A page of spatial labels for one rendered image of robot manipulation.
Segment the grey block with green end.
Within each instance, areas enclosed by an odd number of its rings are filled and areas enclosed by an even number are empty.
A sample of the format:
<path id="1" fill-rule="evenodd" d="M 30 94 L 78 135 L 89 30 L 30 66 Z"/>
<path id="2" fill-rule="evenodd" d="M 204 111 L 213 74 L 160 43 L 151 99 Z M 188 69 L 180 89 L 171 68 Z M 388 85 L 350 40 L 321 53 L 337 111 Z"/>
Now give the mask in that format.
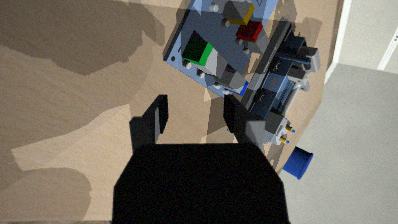
<path id="1" fill-rule="evenodd" d="M 221 78 L 228 62 L 205 41 L 190 39 L 182 56 L 207 75 Z"/>

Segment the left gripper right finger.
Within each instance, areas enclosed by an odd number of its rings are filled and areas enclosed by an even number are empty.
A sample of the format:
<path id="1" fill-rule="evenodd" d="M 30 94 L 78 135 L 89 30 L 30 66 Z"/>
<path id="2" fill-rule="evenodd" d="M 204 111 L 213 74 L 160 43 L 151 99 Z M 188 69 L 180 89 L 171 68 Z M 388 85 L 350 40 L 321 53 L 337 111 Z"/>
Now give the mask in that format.
<path id="1" fill-rule="evenodd" d="M 253 116 L 233 94 L 224 95 L 223 118 L 238 143 L 251 143 L 262 151 L 265 119 Z"/>

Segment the grey block with yellow end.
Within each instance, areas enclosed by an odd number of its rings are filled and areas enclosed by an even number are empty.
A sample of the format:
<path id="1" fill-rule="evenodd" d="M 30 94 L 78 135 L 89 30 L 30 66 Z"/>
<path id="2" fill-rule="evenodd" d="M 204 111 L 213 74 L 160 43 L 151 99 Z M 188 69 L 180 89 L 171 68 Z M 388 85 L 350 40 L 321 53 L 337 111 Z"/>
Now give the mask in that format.
<path id="1" fill-rule="evenodd" d="M 251 0 L 212 0 L 230 24 L 247 25 L 255 9 Z"/>

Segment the grey block with blue end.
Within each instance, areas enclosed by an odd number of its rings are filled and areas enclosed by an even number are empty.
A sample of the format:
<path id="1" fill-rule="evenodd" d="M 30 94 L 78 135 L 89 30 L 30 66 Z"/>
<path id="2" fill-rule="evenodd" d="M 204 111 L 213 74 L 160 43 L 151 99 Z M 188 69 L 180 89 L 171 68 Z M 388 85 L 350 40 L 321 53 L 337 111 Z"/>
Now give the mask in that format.
<path id="1" fill-rule="evenodd" d="M 219 83 L 225 89 L 243 96 L 249 82 L 237 71 L 230 68 L 225 68 L 221 78 L 214 78 L 214 81 Z"/>

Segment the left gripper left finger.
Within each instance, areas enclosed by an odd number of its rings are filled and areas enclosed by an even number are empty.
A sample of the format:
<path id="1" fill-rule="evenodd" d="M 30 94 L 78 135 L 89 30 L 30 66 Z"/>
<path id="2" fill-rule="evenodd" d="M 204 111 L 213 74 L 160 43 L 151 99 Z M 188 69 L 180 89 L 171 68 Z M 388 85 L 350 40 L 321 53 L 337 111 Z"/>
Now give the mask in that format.
<path id="1" fill-rule="evenodd" d="M 168 96 L 158 95 L 141 117 L 129 121 L 132 152 L 141 145 L 156 144 L 168 118 Z"/>

